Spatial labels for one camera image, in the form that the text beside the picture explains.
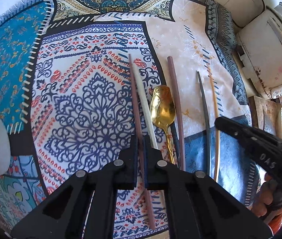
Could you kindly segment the person's right hand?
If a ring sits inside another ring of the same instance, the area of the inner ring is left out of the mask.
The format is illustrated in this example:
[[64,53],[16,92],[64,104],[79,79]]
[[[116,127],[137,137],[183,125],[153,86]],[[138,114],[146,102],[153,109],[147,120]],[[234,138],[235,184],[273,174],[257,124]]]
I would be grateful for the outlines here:
[[267,207],[272,204],[273,194],[277,187],[277,182],[268,173],[265,174],[264,180],[251,207],[251,211],[257,217],[262,217],[267,213]]

